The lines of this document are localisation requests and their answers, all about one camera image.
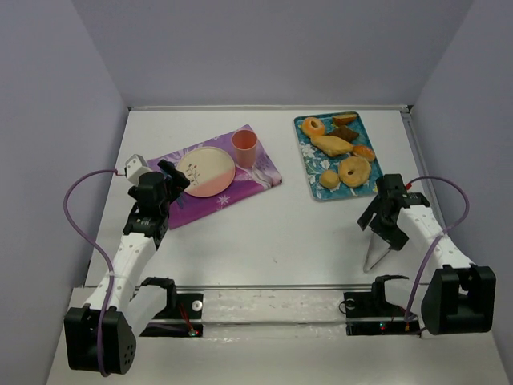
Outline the metal serving tongs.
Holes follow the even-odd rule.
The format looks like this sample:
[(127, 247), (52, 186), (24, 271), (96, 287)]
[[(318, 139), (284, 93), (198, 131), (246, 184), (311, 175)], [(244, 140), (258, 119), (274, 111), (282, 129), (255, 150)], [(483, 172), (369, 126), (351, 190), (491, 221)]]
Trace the metal serving tongs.
[(371, 233), (370, 242), (364, 257), (362, 271), (367, 274), (380, 265), (391, 252), (390, 245), (376, 233)]

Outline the small round bread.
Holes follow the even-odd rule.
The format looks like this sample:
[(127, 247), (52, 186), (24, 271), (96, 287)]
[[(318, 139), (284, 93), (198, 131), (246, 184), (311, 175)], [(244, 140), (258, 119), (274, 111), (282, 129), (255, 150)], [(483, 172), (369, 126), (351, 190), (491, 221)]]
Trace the small round bread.
[(339, 175), (334, 170), (325, 170), (319, 177), (319, 184), (327, 189), (334, 189), (340, 183)]

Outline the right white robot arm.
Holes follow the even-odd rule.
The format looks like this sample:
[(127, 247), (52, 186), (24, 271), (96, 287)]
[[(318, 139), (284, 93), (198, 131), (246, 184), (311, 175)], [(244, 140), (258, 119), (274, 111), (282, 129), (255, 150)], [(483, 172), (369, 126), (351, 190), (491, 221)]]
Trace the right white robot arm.
[(370, 229), (399, 251), (408, 242), (423, 253), (403, 316), (415, 319), (412, 307), (424, 270), (434, 269), (421, 304), (426, 330), (433, 335), (487, 333), (491, 330), (497, 278), (488, 266), (476, 265), (450, 238), (450, 231), (468, 216), (470, 202), (464, 202), (462, 216), (441, 226), (430, 202), (420, 192), (411, 192), (399, 174), (385, 174), (376, 181), (377, 195), (358, 218), (360, 229)]

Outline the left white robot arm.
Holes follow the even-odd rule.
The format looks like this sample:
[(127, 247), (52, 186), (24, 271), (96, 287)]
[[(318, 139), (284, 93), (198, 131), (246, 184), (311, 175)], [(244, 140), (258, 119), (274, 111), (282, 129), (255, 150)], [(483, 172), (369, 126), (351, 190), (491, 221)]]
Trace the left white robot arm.
[(190, 185), (174, 164), (160, 160), (152, 171), (141, 156), (125, 165), (128, 191), (135, 201), (123, 227), (114, 257), (92, 241), (107, 272), (80, 307), (71, 307), (63, 321), (70, 369), (107, 377), (124, 375), (135, 357), (136, 339), (165, 306), (175, 306), (176, 285), (170, 278), (141, 275), (168, 231), (172, 202)]

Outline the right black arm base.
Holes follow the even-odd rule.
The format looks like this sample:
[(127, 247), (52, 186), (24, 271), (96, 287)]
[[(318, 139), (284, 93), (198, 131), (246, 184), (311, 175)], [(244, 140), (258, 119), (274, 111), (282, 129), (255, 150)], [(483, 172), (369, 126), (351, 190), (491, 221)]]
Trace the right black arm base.
[(377, 276), (367, 291), (346, 291), (338, 309), (345, 316), (348, 336), (417, 335), (422, 336), (417, 315), (404, 321), (406, 309), (388, 302), (386, 283), (393, 280), (408, 280), (402, 275)]

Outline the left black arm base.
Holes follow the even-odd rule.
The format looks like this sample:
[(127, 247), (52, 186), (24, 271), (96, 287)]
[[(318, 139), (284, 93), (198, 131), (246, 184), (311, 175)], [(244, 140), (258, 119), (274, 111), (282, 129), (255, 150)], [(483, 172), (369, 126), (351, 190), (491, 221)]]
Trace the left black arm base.
[(141, 333), (141, 337), (200, 338), (204, 334), (202, 293), (179, 293), (170, 278), (146, 278), (142, 287), (166, 291), (166, 302)]

